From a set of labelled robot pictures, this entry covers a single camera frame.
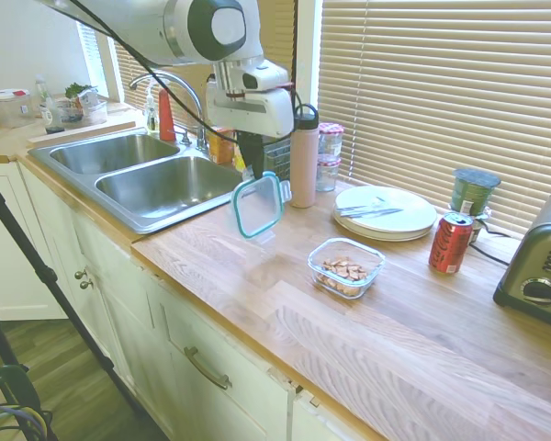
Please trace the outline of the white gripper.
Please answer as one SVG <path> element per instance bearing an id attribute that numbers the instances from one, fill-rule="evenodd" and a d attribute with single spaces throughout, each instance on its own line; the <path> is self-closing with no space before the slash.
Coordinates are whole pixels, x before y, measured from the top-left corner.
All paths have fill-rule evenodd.
<path id="1" fill-rule="evenodd" d="M 207 85 L 206 104 L 208 118 L 214 126 L 237 131 L 245 175 L 260 179 L 264 172 L 262 135 L 282 138 L 294 129 L 288 91 L 277 88 L 230 99 L 216 85 Z"/>

